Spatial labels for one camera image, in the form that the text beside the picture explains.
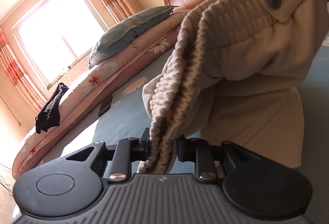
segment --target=smartphone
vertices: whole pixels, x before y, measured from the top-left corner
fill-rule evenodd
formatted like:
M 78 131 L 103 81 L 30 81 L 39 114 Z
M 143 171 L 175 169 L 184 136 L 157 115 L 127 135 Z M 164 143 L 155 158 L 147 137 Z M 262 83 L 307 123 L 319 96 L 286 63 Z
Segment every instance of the smartphone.
M 108 111 L 108 109 L 110 109 L 112 98 L 113 98 L 113 96 L 110 95 L 110 96 L 106 97 L 104 99 L 104 101 L 102 101 L 101 108 L 99 109 L 99 112 L 98 112 L 98 116 L 103 115 L 105 112 Z

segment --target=bright window pane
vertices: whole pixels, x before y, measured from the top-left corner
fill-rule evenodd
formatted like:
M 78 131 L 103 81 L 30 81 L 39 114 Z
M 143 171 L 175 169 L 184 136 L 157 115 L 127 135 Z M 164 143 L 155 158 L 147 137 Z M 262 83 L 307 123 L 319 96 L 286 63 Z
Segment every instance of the bright window pane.
M 43 7 L 37 9 L 20 26 L 19 35 L 30 57 L 49 82 L 75 61 Z
M 77 56 L 89 50 L 104 33 L 83 0 L 50 0 L 46 8 Z

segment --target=pillow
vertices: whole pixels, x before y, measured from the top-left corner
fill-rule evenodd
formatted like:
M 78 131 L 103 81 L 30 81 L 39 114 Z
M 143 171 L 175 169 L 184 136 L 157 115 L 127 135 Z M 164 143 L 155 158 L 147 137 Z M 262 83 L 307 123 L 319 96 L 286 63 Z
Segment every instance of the pillow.
M 90 52 L 88 69 L 115 55 L 139 35 L 165 20 L 175 7 L 167 5 L 149 8 L 110 28 Z

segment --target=metal button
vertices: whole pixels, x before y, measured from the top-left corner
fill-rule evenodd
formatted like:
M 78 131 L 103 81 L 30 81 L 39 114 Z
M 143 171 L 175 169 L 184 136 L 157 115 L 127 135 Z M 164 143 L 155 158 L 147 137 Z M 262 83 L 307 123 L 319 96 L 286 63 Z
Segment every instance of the metal button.
M 268 3 L 273 9 L 278 9 L 281 6 L 281 0 L 268 0 Z
M 201 173 L 200 178 L 202 180 L 214 180 L 216 178 L 216 174 L 212 172 L 203 172 Z
M 121 172 L 116 172 L 110 175 L 110 179 L 112 181 L 124 181 L 126 179 L 126 175 Z

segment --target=black clothing on blanket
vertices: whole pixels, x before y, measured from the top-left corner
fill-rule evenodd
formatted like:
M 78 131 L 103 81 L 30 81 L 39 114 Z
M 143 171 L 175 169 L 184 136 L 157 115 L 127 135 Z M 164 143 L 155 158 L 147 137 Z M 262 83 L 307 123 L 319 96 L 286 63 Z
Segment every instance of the black clothing on blanket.
M 41 108 L 36 116 L 36 132 L 41 133 L 41 130 L 47 132 L 51 127 L 58 127 L 60 125 L 60 112 L 58 106 L 64 93 L 68 90 L 68 86 L 64 83 L 59 83 L 56 90 Z

